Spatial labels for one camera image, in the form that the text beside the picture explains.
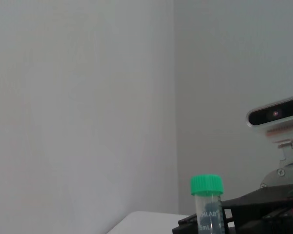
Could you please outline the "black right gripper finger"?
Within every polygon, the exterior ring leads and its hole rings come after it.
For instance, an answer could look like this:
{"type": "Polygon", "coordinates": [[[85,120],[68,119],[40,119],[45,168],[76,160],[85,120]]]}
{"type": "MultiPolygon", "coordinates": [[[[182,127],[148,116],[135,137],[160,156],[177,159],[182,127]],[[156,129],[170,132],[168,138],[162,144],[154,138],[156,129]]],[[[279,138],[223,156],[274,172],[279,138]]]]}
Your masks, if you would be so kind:
{"type": "Polygon", "coordinates": [[[178,221],[178,226],[172,229],[173,234],[233,234],[234,220],[232,216],[223,215],[224,221],[221,223],[220,229],[216,227],[214,221],[217,217],[200,217],[193,214],[178,221]]]}

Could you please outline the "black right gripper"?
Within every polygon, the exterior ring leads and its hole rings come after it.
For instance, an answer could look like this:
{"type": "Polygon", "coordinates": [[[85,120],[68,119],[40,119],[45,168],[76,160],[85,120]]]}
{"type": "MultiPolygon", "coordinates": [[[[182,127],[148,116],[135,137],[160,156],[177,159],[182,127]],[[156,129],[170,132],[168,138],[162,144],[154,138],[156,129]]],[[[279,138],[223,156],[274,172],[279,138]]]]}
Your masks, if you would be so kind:
{"type": "Polygon", "coordinates": [[[293,184],[264,187],[222,202],[227,234],[293,234],[293,184]]]}

